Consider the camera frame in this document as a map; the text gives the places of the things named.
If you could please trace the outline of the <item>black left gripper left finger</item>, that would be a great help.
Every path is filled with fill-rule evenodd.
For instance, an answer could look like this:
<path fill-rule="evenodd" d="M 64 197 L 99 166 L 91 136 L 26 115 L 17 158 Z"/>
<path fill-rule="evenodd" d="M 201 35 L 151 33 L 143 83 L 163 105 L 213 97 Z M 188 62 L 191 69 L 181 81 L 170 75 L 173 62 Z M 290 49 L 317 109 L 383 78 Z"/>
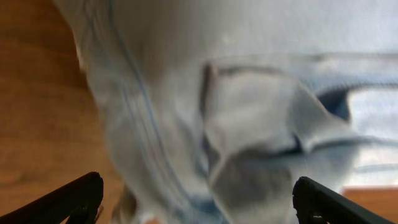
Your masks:
<path fill-rule="evenodd" d="M 33 202 L 1 217 L 1 224 L 95 224 L 103 200 L 104 182 L 89 172 Z"/>

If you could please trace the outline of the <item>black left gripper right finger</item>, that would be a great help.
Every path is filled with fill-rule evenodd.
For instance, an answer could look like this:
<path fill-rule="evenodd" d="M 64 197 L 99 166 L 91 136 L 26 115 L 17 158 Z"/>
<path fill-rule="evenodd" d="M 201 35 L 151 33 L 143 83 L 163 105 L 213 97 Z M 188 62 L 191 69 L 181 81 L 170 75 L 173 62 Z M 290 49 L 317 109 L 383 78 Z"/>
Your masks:
<path fill-rule="evenodd" d="M 296 181 L 292 199 L 300 224 L 392 224 L 308 177 Z"/>

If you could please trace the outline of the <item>light blue t-shirt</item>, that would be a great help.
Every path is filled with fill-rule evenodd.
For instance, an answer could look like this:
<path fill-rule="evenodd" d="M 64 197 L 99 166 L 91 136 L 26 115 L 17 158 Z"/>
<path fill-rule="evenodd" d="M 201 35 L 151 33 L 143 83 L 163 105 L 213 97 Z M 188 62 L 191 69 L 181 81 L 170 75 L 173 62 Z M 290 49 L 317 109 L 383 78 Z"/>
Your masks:
<path fill-rule="evenodd" d="M 397 184 L 397 2 L 56 0 L 125 188 L 112 223 L 296 223 Z"/>

